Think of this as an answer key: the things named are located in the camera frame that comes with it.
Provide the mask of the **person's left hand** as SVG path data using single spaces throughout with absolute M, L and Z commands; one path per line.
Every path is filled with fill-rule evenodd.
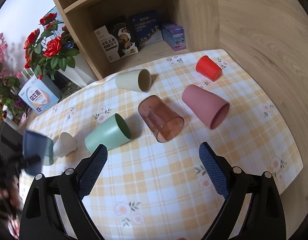
M 19 179 L 14 176 L 11 180 L 9 188 L 5 189 L 0 187 L 0 213 L 7 213 L 3 201 L 8 200 L 10 204 L 18 211 L 23 210 L 23 200 L 19 195 Z

